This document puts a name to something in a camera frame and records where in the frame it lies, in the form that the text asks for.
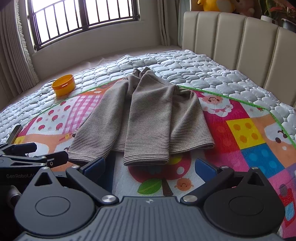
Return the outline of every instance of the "yellow plush toy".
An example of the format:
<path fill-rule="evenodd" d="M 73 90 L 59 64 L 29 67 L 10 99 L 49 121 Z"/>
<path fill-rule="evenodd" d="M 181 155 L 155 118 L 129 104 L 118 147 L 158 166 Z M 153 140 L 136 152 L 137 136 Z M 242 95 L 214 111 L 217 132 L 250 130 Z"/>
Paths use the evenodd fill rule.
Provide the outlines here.
<path fill-rule="evenodd" d="M 230 0 L 198 0 L 197 4 L 203 5 L 204 11 L 233 12 L 235 10 Z"/>

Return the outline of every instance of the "orange container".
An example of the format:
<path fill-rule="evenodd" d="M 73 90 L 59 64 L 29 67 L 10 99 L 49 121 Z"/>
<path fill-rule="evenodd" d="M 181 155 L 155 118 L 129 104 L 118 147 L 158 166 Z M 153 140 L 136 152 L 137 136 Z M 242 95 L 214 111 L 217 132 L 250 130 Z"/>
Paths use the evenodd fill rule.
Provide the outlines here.
<path fill-rule="evenodd" d="M 64 75 L 52 83 L 52 88 L 57 96 L 69 94 L 75 89 L 74 76 L 72 74 Z"/>

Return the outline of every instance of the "metal screw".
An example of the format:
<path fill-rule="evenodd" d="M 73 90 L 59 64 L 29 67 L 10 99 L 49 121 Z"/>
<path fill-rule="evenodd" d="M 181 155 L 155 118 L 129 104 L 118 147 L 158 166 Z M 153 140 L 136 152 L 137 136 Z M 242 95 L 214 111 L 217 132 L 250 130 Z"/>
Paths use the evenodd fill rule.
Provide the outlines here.
<path fill-rule="evenodd" d="M 195 201 L 197 201 L 197 197 L 194 195 L 186 195 L 183 197 L 183 200 L 185 202 L 195 202 Z"/>
<path fill-rule="evenodd" d="M 116 200 L 116 197 L 113 195 L 105 195 L 102 197 L 102 201 L 106 203 L 114 202 Z"/>

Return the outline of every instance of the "pink gingham pattern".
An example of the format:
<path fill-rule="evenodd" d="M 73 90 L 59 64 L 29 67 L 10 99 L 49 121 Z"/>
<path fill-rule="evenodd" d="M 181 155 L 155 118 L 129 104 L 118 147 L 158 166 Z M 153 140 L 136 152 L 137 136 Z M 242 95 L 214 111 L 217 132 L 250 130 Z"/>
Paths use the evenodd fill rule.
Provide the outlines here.
<path fill-rule="evenodd" d="M 82 95 L 71 108 L 63 134 L 74 132 L 100 102 L 101 95 Z"/>

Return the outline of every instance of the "gray curtain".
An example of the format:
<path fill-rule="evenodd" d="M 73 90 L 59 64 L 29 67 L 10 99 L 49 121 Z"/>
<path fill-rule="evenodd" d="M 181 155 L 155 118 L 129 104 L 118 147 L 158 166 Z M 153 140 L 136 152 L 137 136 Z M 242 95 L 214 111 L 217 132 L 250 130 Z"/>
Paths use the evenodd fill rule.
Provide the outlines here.
<path fill-rule="evenodd" d="M 182 47 L 183 17 L 190 0 L 157 0 L 161 44 Z"/>
<path fill-rule="evenodd" d="M 157 0 L 161 44 L 178 45 L 179 0 Z"/>
<path fill-rule="evenodd" d="M 38 82 L 14 0 L 0 12 L 0 109 Z"/>
<path fill-rule="evenodd" d="M 180 0 L 178 21 L 178 45 L 182 47 L 184 13 L 190 11 L 190 0 Z"/>

